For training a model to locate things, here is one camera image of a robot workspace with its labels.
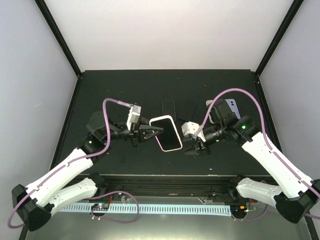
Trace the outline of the pink cased phone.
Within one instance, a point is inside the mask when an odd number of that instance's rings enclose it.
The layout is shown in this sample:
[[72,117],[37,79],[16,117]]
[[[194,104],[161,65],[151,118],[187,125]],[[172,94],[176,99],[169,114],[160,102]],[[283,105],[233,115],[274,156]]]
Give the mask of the pink cased phone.
[[163,129],[162,133],[155,136],[163,152],[172,152],[183,148],[175,122],[170,115],[152,118],[149,121],[149,125]]

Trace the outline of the teal phone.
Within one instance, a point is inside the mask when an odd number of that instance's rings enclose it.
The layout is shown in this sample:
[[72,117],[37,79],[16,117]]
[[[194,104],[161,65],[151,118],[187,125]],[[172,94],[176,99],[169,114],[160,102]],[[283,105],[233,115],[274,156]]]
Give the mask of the teal phone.
[[163,116],[171,116],[173,121],[176,122],[176,106],[174,100],[163,100],[162,103],[162,115]]

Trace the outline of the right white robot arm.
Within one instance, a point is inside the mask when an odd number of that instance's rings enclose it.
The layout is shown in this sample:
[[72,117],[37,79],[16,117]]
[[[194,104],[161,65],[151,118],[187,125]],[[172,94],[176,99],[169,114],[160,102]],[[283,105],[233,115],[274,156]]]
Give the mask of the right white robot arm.
[[211,145],[221,141],[233,142],[257,160],[277,183],[271,185],[237,176],[236,184],[227,189],[230,200],[257,200],[276,208],[283,218],[294,224],[319,201],[320,181],[313,180],[289,161],[250,117],[239,118],[226,100],[218,99],[209,118],[213,124],[207,128],[190,121],[182,125],[185,138],[196,139],[196,144],[184,154],[210,154]]

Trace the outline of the blue phone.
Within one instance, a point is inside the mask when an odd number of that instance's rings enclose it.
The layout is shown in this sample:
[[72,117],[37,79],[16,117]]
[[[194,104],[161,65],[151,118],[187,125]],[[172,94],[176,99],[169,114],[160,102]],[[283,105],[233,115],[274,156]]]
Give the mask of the blue phone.
[[185,99],[177,118],[181,121],[190,122],[193,118],[197,104],[197,101],[193,99]]

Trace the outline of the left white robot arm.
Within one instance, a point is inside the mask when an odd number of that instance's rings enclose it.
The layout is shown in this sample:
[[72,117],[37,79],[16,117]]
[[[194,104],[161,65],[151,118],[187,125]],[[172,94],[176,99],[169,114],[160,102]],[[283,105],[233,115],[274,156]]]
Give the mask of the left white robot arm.
[[21,226],[30,232],[43,227],[55,213],[73,203],[92,197],[101,200],[107,195],[107,184],[97,173],[74,185],[67,184],[102,159],[111,140],[131,140],[135,145],[164,131],[133,110],[127,122],[120,124],[110,124],[104,111],[95,112],[86,128],[88,136],[61,163],[34,182],[12,189],[12,213],[20,217]]

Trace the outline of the lavender phone case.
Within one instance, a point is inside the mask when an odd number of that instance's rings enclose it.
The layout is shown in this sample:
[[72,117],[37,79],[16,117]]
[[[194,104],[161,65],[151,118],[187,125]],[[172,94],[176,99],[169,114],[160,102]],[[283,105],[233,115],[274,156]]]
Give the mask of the lavender phone case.
[[239,112],[239,109],[238,109],[236,101],[234,99],[232,99],[232,98],[225,99],[225,101],[227,102],[227,104],[230,107],[231,111],[235,113],[235,115],[236,115],[236,117],[238,119],[240,119],[241,116],[240,116],[240,112]]

